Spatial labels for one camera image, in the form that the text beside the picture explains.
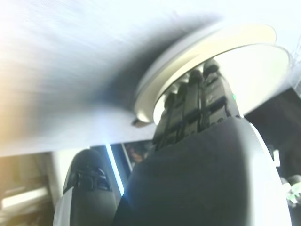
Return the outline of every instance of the blue light strip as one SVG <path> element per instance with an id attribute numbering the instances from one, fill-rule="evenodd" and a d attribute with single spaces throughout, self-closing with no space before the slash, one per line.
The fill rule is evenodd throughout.
<path id="1" fill-rule="evenodd" d="M 114 158 L 111 146 L 109 144 L 106 144 L 105 147 L 107 148 L 108 156 L 109 156 L 109 159 L 110 159 L 113 171 L 114 171 L 114 175 L 115 175 L 115 178 L 116 178 L 116 181 L 117 181 L 117 185 L 118 185 L 120 194 L 122 196 L 123 193 L 124 193 L 124 187 L 123 187 L 123 184 L 122 184 L 119 172 L 118 172 L 118 168 L 117 168 L 117 165 L 116 165 L 116 162 L 115 162 L 115 158 Z"/>

